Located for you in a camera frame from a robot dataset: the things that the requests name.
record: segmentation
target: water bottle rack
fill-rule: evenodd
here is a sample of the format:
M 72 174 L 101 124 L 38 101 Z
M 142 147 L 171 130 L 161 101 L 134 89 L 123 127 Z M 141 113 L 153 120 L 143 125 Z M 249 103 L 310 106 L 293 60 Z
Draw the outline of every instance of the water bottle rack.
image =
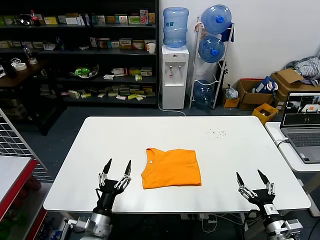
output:
M 224 75 L 224 72 L 225 72 L 225 68 L 226 68 L 226 60 L 227 60 L 227 56 L 228 56 L 228 46 L 231 42 L 231 39 L 232 39 L 232 35 L 233 35 L 233 32 L 234 32 L 234 28 L 235 28 L 235 24 L 232 23 L 232 26 L 229 27 L 228 29 L 230 29 L 230 35 L 229 35 L 229 38 L 228 38 L 228 42 L 225 43 L 225 53 L 224 53 L 224 56 L 217 62 L 214 62 L 212 64 L 218 64 L 221 68 L 221 72 L 220 72 L 220 76 L 219 76 L 219 79 L 216 78 L 216 75 L 215 75 L 215 72 L 200 72 L 199 71 L 199 60 L 201 59 L 201 56 L 199 55 L 199 43 L 200 43 L 200 40 L 202 38 L 202 35 L 203 35 L 203 32 L 205 31 L 205 27 L 204 25 L 202 24 L 202 22 L 200 21 L 200 18 L 197 17 L 197 23 L 196 23 L 196 26 L 195 26 L 195 40 L 194 40 L 194 59 L 192 61 L 193 63 L 193 75 L 192 75 L 192 79 L 191 79 L 191 91 L 189 93 L 189 98 L 190 98 L 190 101 L 189 101 L 189 109 L 191 109 L 191 106 L 192 106 L 192 102 L 195 101 L 194 100 L 194 85 L 195 85 L 195 82 L 198 82 L 200 83 L 201 85 L 204 85 L 204 86 L 209 86 L 209 85 L 214 85 L 217 83 L 217 88 L 215 90 L 215 88 L 213 87 L 213 91 L 215 90 L 215 94 L 214 94 L 214 100 L 213 100 L 213 103 L 212 103 L 212 109 L 215 109 L 215 106 L 216 106 L 216 101 L 217 101 L 217 97 L 218 97 L 218 92 L 219 92 L 219 88 L 220 88 L 220 84 L 221 84 L 221 79 Z M 198 81 L 197 79 L 197 76 L 198 75 L 203 75 L 203 74 L 212 74 L 213 76 L 213 82 L 209 83 L 209 84 L 203 84 L 201 82 Z

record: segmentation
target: robotic arm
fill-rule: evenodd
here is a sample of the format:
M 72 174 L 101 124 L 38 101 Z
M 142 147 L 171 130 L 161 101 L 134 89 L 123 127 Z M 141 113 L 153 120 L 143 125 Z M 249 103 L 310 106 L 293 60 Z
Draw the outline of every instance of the robotic arm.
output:
M 112 207 L 115 198 L 126 189 L 131 181 L 129 177 L 131 160 L 126 166 L 124 176 L 119 181 L 111 180 L 107 177 L 111 161 L 112 159 L 104 166 L 103 172 L 98 175 L 99 188 L 95 189 L 98 201 L 96 202 L 96 207 L 92 210 L 91 217 L 88 219 L 79 217 L 78 220 L 71 219 L 68 221 L 72 228 L 76 227 L 90 233 L 91 236 L 85 236 L 82 240 L 108 239 L 112 229 Z
M 298 219 L 284 220 L 284 217 L 279 214 L 273 200 L 276 197 L 275 184 L 270 183 L 267 176 L 258 170 L 261 180 L 265 184 L 265 188 L 250 190 L 245 186 L 244 181 L 239 173 L 236 173 L 237 182 L 239 184 L 238 191 L 249 201 L 249 203 L 258 206 L 262 218 L 263 225 L 268 234 L 269 240 L 298 240 L 298 234 L 303 228 Z

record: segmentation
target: water jug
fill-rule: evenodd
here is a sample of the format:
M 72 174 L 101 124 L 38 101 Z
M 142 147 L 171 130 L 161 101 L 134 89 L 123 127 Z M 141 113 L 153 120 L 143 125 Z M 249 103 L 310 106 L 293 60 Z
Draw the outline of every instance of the water jug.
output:
M 199 80 L 194 83 L 193 87 L 193 99 L 197 104 L 208 105 L 214 101 L 215 95 L 211 86 L 202 84 L 209 84 L 206 80 Z
M 225 54 L 225 45 L 220 39 L 207 35 L 200 41 L 198 52 L 205 62 L 215 63 Z
M 189 10 L 184 7 L 168 7 L 163 11 L 163 43 L 170 48 L 186 45 Z
M 230 9 L 224 5 L 209 7 L 202 13 L 201 22 L 209 33 L 223 33 L 231 24 Z

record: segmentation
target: laptop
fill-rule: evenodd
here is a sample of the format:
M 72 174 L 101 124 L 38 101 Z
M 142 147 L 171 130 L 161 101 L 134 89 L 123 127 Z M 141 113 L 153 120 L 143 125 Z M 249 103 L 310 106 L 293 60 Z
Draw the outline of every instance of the laptop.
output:
M 305 164 L 320 163 L 320 91 L 289 92 L 280 129 Z

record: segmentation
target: folded shirt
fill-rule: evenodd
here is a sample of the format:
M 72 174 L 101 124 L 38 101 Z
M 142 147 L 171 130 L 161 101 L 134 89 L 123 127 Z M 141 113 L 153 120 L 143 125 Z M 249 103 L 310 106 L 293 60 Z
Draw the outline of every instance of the folded shirt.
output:
M 144 189 L 168 186 L 201 186 L 201 175 L 193 150 L 161 151 L 147 148 L 147 164 L 142 172 Z

